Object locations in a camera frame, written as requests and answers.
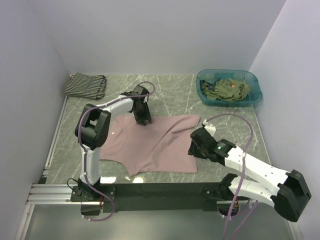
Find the pink tank top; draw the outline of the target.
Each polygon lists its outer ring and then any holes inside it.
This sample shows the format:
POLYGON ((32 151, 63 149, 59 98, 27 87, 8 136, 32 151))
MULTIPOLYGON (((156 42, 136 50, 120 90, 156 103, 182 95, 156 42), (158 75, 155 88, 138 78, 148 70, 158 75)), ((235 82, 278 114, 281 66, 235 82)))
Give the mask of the pink tank top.
POLYGON ((113 120, 100 159, 123 165, 130 176, 145 172, 197 173, 197 161, 188 154, 197 115, 153 117, 139 125, 123 114, 113 120))

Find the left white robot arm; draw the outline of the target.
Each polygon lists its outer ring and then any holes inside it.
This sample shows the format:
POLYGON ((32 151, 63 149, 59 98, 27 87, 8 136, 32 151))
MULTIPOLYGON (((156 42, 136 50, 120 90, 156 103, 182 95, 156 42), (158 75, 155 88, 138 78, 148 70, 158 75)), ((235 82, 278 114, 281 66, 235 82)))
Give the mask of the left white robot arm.
POLYGON ((96 185, 100 181, 100 151, 107 140, 110 123, 125 113, 132 113, 138 125, 151 123, 148 99, 154 91, 154 86, 148 91, 138 84, 132 91, 123 92, 109 102, 85 105, 75 128, 75 136, 81 148, 82 167, 79 178, 86 184, 82 195, 88 201, 94 201, 100 195, 100 188, 96 185))

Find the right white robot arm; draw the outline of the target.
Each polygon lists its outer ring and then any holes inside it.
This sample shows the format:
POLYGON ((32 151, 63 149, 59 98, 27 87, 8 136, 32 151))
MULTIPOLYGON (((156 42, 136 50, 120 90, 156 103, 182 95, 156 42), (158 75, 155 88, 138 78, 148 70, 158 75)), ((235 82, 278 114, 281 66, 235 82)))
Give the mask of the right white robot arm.
POLYGON ((204 194, 217 201, 226 201, 238 195, 265 203, 275 209, 284 219, 297 222, 312 195, 304 176, 293 169, 288 172, 273 167, 244 151, 234 143, 221 139, 216 141, 213 132, 201 127, 190 135, 188 154, 209 159, 225 167, 244 172, 249 179, 229 173, 216 190, 204 190, 204 194))

